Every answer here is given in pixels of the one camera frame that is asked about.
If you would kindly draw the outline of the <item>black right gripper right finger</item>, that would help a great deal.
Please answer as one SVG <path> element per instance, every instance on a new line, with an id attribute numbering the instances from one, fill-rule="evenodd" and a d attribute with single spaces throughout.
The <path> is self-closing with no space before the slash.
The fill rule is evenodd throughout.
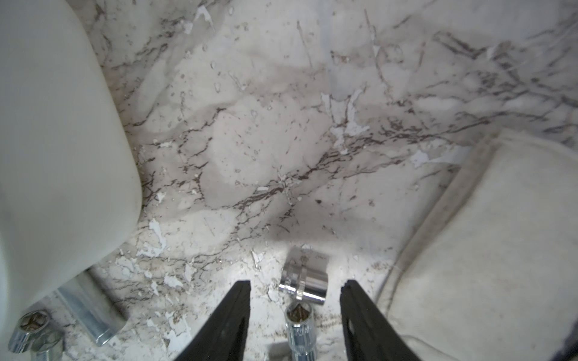
<path id="1" fill-rule="evenodd" d="M 349 360 L 419 361 L 357 281 L 342 286 L 340 307 Z"/>

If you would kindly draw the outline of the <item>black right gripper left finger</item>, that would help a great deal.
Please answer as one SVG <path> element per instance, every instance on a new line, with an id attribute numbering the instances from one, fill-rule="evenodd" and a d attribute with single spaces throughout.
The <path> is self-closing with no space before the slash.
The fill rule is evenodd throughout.
<path id="1" fill-rule="evenodd" d="M 251 312 L 250 294 L 251 282 L 237 281 L 176 360 L 242 360 Z"/>

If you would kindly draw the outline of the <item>chrome socket with knurled band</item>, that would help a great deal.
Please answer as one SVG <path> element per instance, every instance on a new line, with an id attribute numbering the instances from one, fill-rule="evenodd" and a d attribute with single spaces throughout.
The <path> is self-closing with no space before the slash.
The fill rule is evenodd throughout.
<path id="1" fill-rule="evenodd" d="M 294 301 L 284 312 L 285 329 L 292 360 L 317 359 L 315 316 L 308 302 Z"/>

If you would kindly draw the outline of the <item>short chrome socket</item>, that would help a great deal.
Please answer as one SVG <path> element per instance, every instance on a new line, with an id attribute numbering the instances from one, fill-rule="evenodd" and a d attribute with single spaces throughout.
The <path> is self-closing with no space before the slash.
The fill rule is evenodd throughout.
<path id="1" fill-rule="evenodd" d="M 281 269 L 278 291 L 297 301 L 323 305 L 329 286 L 329 257 L 310 248 L 292 248 Z"/>

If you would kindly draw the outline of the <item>long chrome hex socket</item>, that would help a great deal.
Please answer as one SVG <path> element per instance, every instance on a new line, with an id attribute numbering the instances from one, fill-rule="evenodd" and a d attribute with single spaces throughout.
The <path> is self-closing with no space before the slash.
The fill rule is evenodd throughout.
<path id="1" fill-rule="evenodd" d="M 56 294 L 98 347 L 107 344 L 126 325 L 126 317 L 88 271 L 60 286 Z"/>

